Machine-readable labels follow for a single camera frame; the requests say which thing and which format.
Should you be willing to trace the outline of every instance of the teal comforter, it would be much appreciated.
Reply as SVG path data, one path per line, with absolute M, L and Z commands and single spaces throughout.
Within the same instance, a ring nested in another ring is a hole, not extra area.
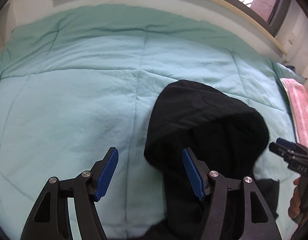
M 270 140 L 295 140 L 279 78 L 297 76 L 208 22 L 124 5 L 81 7 L 17 28 L 0 55 L 0 225 L 20 238 L 47 179 L 75 177 L 119 150 L 96 204 L 108 238 L 139 236 L 164 218 L 162 175 L 143 157 L 151 110 L 179 79 L 210 85 L 256 108 Z M 257 178 L 280 180 L 283 238 L 296 174 L 266 150 Z M 79 239 L 73 203 L 72 230 Z

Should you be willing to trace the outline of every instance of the pink towel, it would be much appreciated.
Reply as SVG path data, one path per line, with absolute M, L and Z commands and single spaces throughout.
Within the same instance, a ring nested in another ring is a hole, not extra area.
M 296 140 L 308 147 L 308 93 L 305 86 L 292 78 L 280 79 L 288 95 Z

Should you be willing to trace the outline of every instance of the clothing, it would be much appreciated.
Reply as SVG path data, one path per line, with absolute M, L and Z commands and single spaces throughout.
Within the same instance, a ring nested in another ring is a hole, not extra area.
M 211 170 L 232 179 L 253 176 L 253 165 L 267 147 L 269 134 L 262 116 L 242 101 L 193 81 L 169 84 L 158 96 L 147 133 L 144 156 L 163 173 L 167 217 L 137 240 L 192 240 L 208 203 L 194 195 L 182 163 L 190 147 Z M 263 187 L 278 182 L 264 180 Z M 271 205 L 273 213 L 277 207 Z M 222 239 L 230 239 L 235 198 L 228 198 Z

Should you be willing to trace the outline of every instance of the blue rubber tip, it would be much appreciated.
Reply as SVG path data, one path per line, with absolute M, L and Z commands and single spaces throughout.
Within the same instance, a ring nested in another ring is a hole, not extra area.
M 276 143 L 288 148 L 288 149 L 291 149 L 291 150 L 295 150 L 295 143 L 292 143 L 292 142 L 289 142 L 283 138 L 277 138 L 276 139 Z
M 191 159 L 186 149 L 183 150 L 182 160 L 194 194 L 199 198 L 199 200 L 203 201 L 205 198 L 203 179 L 201 178 L 193 160 Z
M 97 179 L 97 187 L 95 193 L 95 199 L 99 201 L 105 196 L 107 189 L 109 188 L 111 179 L 113 177 L 114 171 L 118 163 L 118 150 L 113 150 L 111 156 L 109 157 L 107 163 L 105 164 L 102 173 Z

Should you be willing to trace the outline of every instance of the metal screw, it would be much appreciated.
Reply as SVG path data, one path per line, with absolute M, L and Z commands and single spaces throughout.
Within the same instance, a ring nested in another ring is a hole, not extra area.
M 245 177 L 244 180 L 247 183 L 251 183 L 253 181 L 253 179 L 251 177 Z
M 82 176 L 84 177 L 84 178 L 87 178 L 87 177 L 89 177 L 91 175 L 91 172 L 90 171 L 84 171 L 83 173 L 82 173 Z
M 57 181 L 57 178 L 55 178 L 55 177 L 52 177 L 52 178 L 50 178 L 49 179 L 49 183 L 51 183 L 51 184 L 53 184 L 53 183 L 55 183 Z
M 218 172 L 217 171 L 210 171 L 210 175 L 212 177 L 217 177 L 218 176 Z

